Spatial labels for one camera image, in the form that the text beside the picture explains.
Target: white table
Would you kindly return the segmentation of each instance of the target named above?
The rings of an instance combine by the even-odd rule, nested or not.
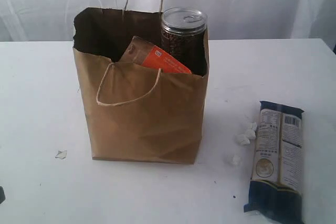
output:
[[[259,100],[305,110],[304,220],[334,223],[336,56],[320,39],[209,46],[204,137],[189,166],[93,161],[72,42],[0,43],[0,223],[268,223],[243,213],[254,143],[234,142]]]

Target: pasta package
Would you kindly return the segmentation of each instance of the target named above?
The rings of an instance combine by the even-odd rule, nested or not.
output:
[[[303,110],[261,101],[259,129],[244,212],[302,224]]]

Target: food package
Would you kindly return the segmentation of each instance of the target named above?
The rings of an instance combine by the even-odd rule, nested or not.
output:
[[[165,73],[191,73],[191,71],[156,45],[134,36],[119,62],[133,62]]]
[[[302,224],[303,110],[261,101],[259,128],[244,212]]]

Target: metal lid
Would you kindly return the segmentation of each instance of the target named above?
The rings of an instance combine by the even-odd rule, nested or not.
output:
[[[206,29],[207,16],[199,10],[175,7],[162,14],[162,28],[178,35],[199,34]]]

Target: barcode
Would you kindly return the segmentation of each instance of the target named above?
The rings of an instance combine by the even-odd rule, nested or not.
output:
[[[291,116],[285,116],[285,123],[299,127],[299,120],[297,120],[296,118],[292,118]]]

